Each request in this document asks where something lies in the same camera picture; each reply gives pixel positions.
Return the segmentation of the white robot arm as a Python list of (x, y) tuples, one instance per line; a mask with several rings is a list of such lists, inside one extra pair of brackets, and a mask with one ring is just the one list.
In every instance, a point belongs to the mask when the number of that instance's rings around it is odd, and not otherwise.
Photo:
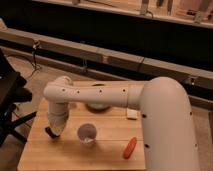
[(64, 123), (71, 102), (138, 110), (142, 117), (147, 171), (200, 171), (191, 105), (176, 80), (157, 77), (143, 84), (74, 86), (59, 77), (44, 89), (51, 128)]

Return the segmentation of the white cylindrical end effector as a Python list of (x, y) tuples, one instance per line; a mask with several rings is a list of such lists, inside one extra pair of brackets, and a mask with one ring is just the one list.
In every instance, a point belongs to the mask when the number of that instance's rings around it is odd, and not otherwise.
[(68, 118), (68, 115), (48, 116), (50, 130), (55, 136), (59, 136), (63, 132), (66, 127)]

